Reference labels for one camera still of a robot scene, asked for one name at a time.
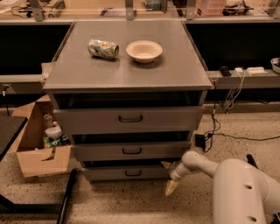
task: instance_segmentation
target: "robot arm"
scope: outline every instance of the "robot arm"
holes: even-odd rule
[[[181,161],[164,166],[171,178],[165,191],[167,196],[185,175],[204,172],[213,178],[214,224],[264,224],[265,214],[280,211],[280,184],[245,161],[226,159],[217,164],[188,151]]]

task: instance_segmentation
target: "white bowl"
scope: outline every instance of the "white bowl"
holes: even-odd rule
[[[274,72],[280,74],[280,58],[274,58],[271,60],[272,69]]]
[[[56,139],[58,139],[58,138],[60,138],[60,137],[62,136],[62,131],[61,131],[60,126],[52,127],[52,128],[46,129],[46,130],[45,130],[45,133],[46,133],[47,136],[48,136],[49,138],[51,138],[52,140],[56,140]]]
[[[126,52],[139,63],[150,63],[163,52],[163,48],[149,40],[138,40],[130,43]]]

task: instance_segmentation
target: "gray drawer cabinet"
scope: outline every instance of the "gray drawer cabinet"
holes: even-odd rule
[[[125,52],[143,36],[164,49],[149,64]],[[100,38],[118,43],[117,60],[89,55],[88,41]],[[44,90],[83,174],[95,181],[168,178],[161,161],[190,149],[210,87],[179,21],[79,21]]]

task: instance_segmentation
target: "terrazzo floor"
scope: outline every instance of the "terrazzo floor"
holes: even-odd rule
[[[213,129],[212,107],[206,107],[198,134]],[[217,109],[220,122],[217,133],[235,137],[269,138],[280,136],[280,106],[235,106],[225,114]],[[215,162],[226,158],[247,160],[251,154],[259,169],[280,181],[280,138],[269,141],[249,141],[214,136],[211,150],[192,150],[205,154]],[[69,174],[23,178],[15,154],[7,154],[0,164],[0,193],[14,203],[60,203]],[[68,208],[68,224],[206,224],[213,223],[212,183],[205,174],[185,177],[175,192],[165,196],[166,180],[95,182],[90,184],[79,173]],[[56,223],[57,215],[0,214],[0,223]],[[267,215],[268,223],[272,215]]]

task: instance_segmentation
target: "open cardboard box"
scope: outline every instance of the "open cardboard box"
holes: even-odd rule
[[[61,174],[75,168],[73,161],[70,163],[70,145],[56,147],[54,158],[46,160],[52,155],[53,150],[44,147],[44,115],[52,113],[53,105],[48,95],[45,95],[35,102],[15,108],[12,114],[13,116],[25,116],[28,119],[9,150],[9,153],[17,153],[17,159],[25,178]]]

